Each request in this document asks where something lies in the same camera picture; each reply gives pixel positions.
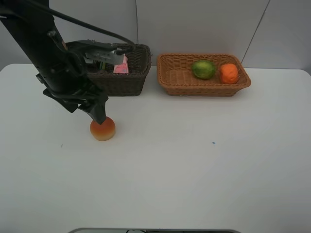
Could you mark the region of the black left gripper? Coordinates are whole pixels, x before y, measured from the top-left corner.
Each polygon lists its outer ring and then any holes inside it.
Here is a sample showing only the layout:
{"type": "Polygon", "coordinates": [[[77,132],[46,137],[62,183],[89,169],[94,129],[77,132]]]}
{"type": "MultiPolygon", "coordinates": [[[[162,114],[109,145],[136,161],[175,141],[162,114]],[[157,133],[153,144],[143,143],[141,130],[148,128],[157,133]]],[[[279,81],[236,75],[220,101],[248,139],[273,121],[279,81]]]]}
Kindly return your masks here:
{"type": "Polygon", "coordinates": [[[74,58],[48,68],[37,68],[38,80],[45,86],[43,94],[73,113],[80,109],[93,121],[103,124],[106,120],[107,94],[87,77],[85,61],[74,58]]]}

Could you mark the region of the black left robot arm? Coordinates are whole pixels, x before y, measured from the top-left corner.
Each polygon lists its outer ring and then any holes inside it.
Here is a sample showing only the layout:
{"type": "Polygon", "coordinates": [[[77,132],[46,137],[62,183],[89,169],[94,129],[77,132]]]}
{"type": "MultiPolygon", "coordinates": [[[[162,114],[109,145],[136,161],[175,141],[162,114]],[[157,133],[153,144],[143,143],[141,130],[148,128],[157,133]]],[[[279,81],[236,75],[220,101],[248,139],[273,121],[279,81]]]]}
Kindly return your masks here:
{"type": "Polygon", "coordinates": [[[83,55],[66,48],[51,14],[26,0],[2,0],[0,20],[38,70],[44,95],[98,124],[106,120],[107,94],[87,77],[83,55]]]}

